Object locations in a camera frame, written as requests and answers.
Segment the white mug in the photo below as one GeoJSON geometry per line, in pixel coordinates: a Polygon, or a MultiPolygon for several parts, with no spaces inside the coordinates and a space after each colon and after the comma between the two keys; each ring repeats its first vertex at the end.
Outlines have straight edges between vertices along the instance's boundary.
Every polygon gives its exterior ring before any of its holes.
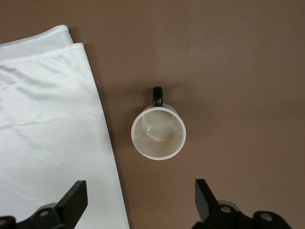
{"type": "Polygon", "coordinates": [[[153,89],[153,105],[140,113],[132,125],[132,142],[145,157],[165,160],[183,147],[186,130],[177,111],[163,103],[162,87],[153,89]]]}

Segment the mug handle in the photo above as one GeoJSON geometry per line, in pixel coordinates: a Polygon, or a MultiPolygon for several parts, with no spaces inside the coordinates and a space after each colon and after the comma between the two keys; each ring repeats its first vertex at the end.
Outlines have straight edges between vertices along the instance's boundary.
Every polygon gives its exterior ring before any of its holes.
{"type": "Polygon", "coordinates": [[[162,106],[163,104],[163,91],[162,87],[153,88],[153,106],[162,106]]]}

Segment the metal screw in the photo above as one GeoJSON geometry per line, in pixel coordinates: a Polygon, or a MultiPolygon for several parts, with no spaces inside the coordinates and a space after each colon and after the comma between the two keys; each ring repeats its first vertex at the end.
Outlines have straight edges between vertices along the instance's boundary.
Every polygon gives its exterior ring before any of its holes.
{"type": "Polygon", "coordinates": [[[222,206],[221,207],[221,211],[225,212],[225,213],[230,213],[231,209],[228,206],[222,206]]]}
{"type": "Polygon", "coordinates": [[[263,212],[263,213],[261,214],[261,217],[262,217],[264,220],[272,221],[272,217],[271,217],[268,213],[263,212]]]}
{"type": "Polygon", "coordinates": [[[4,224],[6,224],[6,220],[5,220],[5,219],[0,220],[0,226],[2,226],[2,225],[4,225],[4,224]]]}
{"type": "Polygon", "coordinates": [[[49,211],[42,211],[39,216],[43,217],[43,216],[46,216],[48,215],[49,211]]]}

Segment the white fabric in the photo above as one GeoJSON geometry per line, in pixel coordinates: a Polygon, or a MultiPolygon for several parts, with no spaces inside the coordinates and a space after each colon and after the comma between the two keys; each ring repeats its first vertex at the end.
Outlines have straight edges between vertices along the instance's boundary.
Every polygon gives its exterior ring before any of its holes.
{"type": "Polygon", "coordinates": [[[0,45],[0,216],[17,222],[87,181],[77,229],[128,229],[88,59],[66,26],[0,45]]]}

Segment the brown table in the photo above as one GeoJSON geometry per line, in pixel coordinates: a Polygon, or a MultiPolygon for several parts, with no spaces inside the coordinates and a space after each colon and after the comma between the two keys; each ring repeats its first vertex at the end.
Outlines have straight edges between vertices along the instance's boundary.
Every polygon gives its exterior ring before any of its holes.
{"type": "Polygon", "coordinates": [[[196,178],[304,228],[304,1],[1,1],[0,43],[60,24],[85,44],[132,229],[189,229],[196,178]],[[156,85],[187,129],[165,161],[130,137],[156,85]]]}

